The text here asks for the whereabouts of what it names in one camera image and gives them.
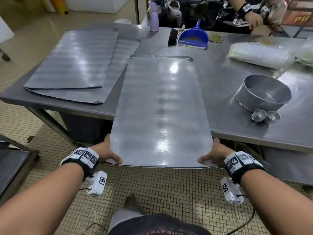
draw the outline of black wrist strap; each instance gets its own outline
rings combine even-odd
[[[239,184],[241,182],[241,178],[242,176],[250,170],[254,170],[254,169],[260,169],[265,171],[265,169],[263,167],[261,167],[260,165],[257,164],[248,164],[248,165],[244,165],[242,168],[236,170],[233,174],[231,174],[228,170],[228,168],[225,166],[225,169],[227,170],[228,174],[231,176],[232,181],[234,184]]]
[[[253,11],[252,6],[248,3],[245,3],[242,5],[242,7],[240,7],[240,9],[238,10],[238,17],[240,19],[244,19],[245,15],[247,13],[249,13],[250,11]]]
[[[69,159],[65,160],[64,162],[62,162],[62,165],[64,165],[65,163],[70,163],[70,162],[78,164],[83,169],[83,171],[84,171],[83,182],[85,181],[85,179],[87,177],[93,177],[93,174],[94,174],[93,170],[96,168],[96,165],[93,167],[93,169],[90,169],[90,167],[87,166],[82,161],[80,161],[78,159],[72,159],[72,158],[69,158]]]

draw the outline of stainless steel table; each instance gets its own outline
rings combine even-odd
[[[221,44],[209,43],[207,50],[189,47],[167,47],[170,28],[150,32],[149,27],[125,24],[94,24],[90,28],[119,29],[119,37],[141,39],[135,55],[190,56],[194,59],[213,137],[255,143],[259,145],[313,153],[313,75],[297,64],[281,80],[292,91],[291,102],[279,113],[281,119],[274,125],[250,121],[251,113],[234,99],[236,90],[249,74],[271,75],[270,69],[227,58],[231,44],[253,41],[260,36],[225,33]],[[304,40],[274,37],[275,44],[297,49]],[[23,88],[34,70],[29,71],[6,89],[0,99],[9,104],[28,108],[51,128],[76,145],[68,132],[45,110],[114,119],[124,74],[120,77],[102,105],[89,105],[33,94]]]

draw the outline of plastic bag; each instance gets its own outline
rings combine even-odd
[[[313,66],[313,39],[305,42],[296,53],[296,61]]]
[[[293,55],[281,47],[254,42],[232,44],[228,57],[274,69],[291,65],[295,59]]]

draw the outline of purple bottle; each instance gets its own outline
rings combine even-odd
[[[150,31],[157,32],[159,31],[159,17],[157,15],[157,4],[154,2],[149,2],[152,13],[150,17]]]

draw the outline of hand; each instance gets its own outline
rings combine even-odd
[[[113,159],[118,164],[121,164],[123,162],[123,159],[120,158],[118,155],[112,152],[110,149],[110,134],[108,134],[104,141],[101,143],[98,143],[94,146],[90,147],[92,150],[94,150],[97,154],[99,154],[99,161],[106,161],[108,159]]]
[[[197,162],[204,164],[206,161],[212,160],[218,165],[223,165],[225,158],[234,152],[234,150],[221,144],[218,138],[215,138],[213,141],[212,150],[207,155],[198,158]]]
[[[263,25],[262,16],[254,13],[253,11],[250,11],[245,15],[245,20],[249,22],[249,29]]]

